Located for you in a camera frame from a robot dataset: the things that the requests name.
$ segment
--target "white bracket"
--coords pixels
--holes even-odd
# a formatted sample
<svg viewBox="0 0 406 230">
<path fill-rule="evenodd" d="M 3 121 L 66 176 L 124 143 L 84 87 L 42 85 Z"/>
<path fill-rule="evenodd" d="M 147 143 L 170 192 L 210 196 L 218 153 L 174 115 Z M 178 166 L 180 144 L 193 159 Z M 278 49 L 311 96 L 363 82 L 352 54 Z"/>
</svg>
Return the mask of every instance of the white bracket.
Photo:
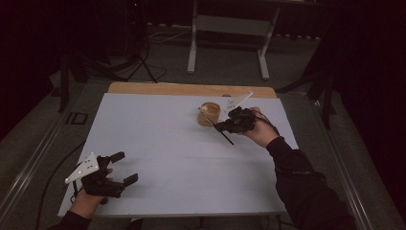
<svg viewBox="0 0 406 230">
<path fill-rule="evenodd" d="M 72 181 L 80 179 L 88 174 L 94 173 L 99 170 L 98 159 L 94 152 L 91 152 L 90 155 L 84 159 L 83 162 L 65 179 L 65 183 L 69 184 Z"/>
<path fill-rule="evenodd" d="M 228 114 L 231 110 L 237 108 L 245 100 L 251 97 L 251 95 L 253 95 L 253 92 L 250 91 L 247 94 L 232 98 L 231 100 L 228 101 L 227 106 L 224 109 L 224 112 Z"/>
</svg>

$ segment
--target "black sleeve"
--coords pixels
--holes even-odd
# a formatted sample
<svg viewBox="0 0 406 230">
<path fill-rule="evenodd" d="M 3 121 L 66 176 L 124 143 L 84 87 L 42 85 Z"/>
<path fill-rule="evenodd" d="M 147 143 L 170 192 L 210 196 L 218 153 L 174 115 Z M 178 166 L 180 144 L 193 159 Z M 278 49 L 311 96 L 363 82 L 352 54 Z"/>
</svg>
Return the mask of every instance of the black sleeve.
<svg viewBox="0 0 406 230">
<path fill-rule="evenodd" d="M 266 149 L 274 158 L 278 195 L 299 229 L 357 229 L 346 203 L 314 172 L 303 152 L 290 148 L 283 137 Z"/>
<path fill-rule="evenodd" d="M 68 211 L 58 225 L 52 226 L 48 230 L 86 230 L 90 221 L 91 219 Z"/>
</svg>

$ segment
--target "white metal table leg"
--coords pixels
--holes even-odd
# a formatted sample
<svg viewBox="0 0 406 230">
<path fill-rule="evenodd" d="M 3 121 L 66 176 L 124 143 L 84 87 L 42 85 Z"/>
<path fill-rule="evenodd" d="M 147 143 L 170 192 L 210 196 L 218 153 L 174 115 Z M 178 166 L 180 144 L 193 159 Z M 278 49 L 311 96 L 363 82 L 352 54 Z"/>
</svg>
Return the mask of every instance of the white metal table leg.
<svg viewBox="0 0 406 230">
<path fill-rule="evenodd" d="M 265 54 L 266 50 L 268 49 L 269 41 L 271 40 L 272 33 L 274 32 L 275 25 L 277 23 L 278 15 L 281 11 L 281 8 L 276 8 L 274 12 L 274 16 L 272 18 L 271 23 L 269 24 L 268 32 L 266 33 L 265 43 L 262 46 L 262 49 L 258 50 L 258 59 L 259 59 L 259 68 L 262 75 L 262 79 L 265 81 L 269 80 L 269 72 L 268 66 L 266 65 Z"/>
<path fill-rule="evenodd" d="M 193 1 L 193 18 L 192 18 L 192 45 L 189 53 L 188 73 L 194 73 L 194 65 L 196 64 L 196 20 L 197 20 L 197 0 Z"/>
</svg>

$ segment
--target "person's right hand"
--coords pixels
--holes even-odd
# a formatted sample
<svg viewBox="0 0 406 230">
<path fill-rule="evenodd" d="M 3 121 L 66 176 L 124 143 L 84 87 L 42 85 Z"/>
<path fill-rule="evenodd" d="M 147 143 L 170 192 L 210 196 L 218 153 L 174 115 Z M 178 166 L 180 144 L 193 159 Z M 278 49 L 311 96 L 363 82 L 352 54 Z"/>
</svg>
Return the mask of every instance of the person's right hand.
<svg viewBox="0 0 406 230">
<path fill-rule="evenodd" d="M 250 109 L 255 113 L 257 117 L 262 118 L 262 115 L 260 114 L 260 110 L 258 107 L 252 107 Z M 266 148 L 266 146 L 271 141 L 273 141 L 275 138 L 279 136 L 275 132 L 274 128 L 258 119 L 255 122 L 253 130 L 248 130 L 241 134 L 251 138 L 251 140 L 253 140 L 255 143 L 264 148 Z"/>
</svg>

